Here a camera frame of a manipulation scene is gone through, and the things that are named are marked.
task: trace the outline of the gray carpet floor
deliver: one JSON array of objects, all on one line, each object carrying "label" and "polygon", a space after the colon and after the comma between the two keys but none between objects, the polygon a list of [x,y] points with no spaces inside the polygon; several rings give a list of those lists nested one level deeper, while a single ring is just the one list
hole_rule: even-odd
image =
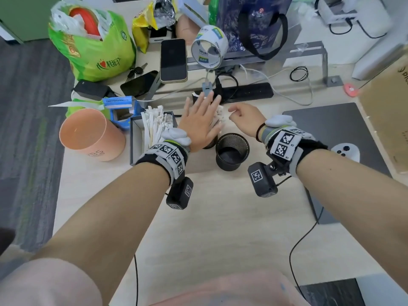
[{"label": "gray carpet floor", "polygon": [[[10,46],[0,39],[0,226],[35,251],[52,236],[64,148],[58,131],[74,77],[49,40]],[[22,262],[0,263],[0,279]],[[303,286],[312,306],[363,306],[355,279]]]}]

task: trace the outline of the person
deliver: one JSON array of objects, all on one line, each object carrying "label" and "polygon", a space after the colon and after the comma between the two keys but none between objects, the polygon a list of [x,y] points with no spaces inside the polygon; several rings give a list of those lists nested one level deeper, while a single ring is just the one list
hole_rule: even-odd
[{"label": "person", "polygon": [[[178,126],[186,135],[180,134],[183,131],[170,134],[163,143],[170,149],[177,148],[183,164],[189,152],[205,147],[221,130],[220,125],[208,129],[221,101],[220,97],[212,99],[212,93],[207,98],[201,94],[192,107],[187,99]],[[268,127],[261,127],[266,118],[256,107],[235,103],[228,111],[232,112],[230,120],[243,133],[255,137],[258,132],[258,140],[263,139]],[[408,188],[321,145],[315,146],[298,159],[295,174],[408,291]],[[174,168],[156,156],[142,155],[136,166],[87,201],[30,262],[4,279],[0,304],[108,305],[166,190],[177,179]],[[210,303],[308,305],[288,279],[274,271],[217,279],[161,304]]]}]

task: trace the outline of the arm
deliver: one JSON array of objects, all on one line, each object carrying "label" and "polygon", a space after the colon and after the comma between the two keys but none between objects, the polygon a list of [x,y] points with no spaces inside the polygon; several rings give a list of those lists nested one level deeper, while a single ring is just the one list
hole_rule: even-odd
[{"label": "arm", "polygon": [[[208,128],[221,101],[217,97],[210,105],[212,97],[201,94],[191,110],[186,100],[178,128],[190,137],[192,152],[208,145],[221,129]],[[33,259],[58,258],[76,265],[95,282],[107,305],[168,187],[165,169],[137,164],[87,201]]]},{"label": "arm", "polygon": [[[255,137],[266,118],[256,107],[232,105],[230,119]],[[315,150],[297,166],[305,187],[408,292],[408,188],[360,163]]]}]

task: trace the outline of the phone screen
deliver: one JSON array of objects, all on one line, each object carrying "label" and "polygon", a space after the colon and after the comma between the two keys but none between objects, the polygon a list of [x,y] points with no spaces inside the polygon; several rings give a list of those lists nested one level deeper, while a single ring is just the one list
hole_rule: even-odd
[{"label": "phone screen", "polygon": [[186,41],[165,40],[161,44],[160,79],[163,82],[187,78]]},{"label": "phone screen", "polygon": [[158,72],[151,71],[128,82],[125,82],[120,86],[125,96],[132,95],[134,97],[140,97],[150,90]]}]

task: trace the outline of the orange bucket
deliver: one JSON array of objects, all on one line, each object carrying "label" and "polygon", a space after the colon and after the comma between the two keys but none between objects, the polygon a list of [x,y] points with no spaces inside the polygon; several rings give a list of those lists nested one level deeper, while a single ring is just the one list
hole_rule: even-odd
[{"label": "orange bucket", "polygon": [[109,161],[125,148],[125,135],[97,109],[83,108],[62,123],[59,140],[69,149]]}]

